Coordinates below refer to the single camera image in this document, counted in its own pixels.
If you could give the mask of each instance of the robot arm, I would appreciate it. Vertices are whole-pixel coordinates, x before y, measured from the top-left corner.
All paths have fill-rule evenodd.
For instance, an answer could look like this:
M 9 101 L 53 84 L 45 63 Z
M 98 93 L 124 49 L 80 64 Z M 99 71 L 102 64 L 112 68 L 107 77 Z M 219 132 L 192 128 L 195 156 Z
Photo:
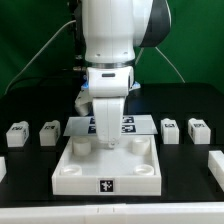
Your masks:
M 82 0 L 82 24 L 97 136 L 113 148 L 134 80 L 133 47 L 155 47 L 167 36 L 169 8 L 166 0 Z

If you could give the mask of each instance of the small white block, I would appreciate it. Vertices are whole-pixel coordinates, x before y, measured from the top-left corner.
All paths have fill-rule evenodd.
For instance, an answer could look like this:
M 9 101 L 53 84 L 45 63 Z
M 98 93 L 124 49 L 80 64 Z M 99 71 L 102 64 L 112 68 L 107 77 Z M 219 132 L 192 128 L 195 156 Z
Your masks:
M 209 151 L 208 168 L 224 191 L 224 154 L 222 151 Z
M 188 134 L 194 144 L 210 144 L 211 130 L 203 120 L 190 119 Z
M 6 133 L 8 147 L 23 147 L 29 137 L 29 124 L 26 121 L 14 123 Z
M 40 130 L 40 145 L 55 146 L 61 134 L 60 122 L 46 122 Z
M 179 133 L 175 120 L 166 118 L 161 121 L 161 134 L 164 144 L 179 144 Z
M 0 157 L 0 182 L 4 178 L 5 174 L 6 174 L 5 158 Z

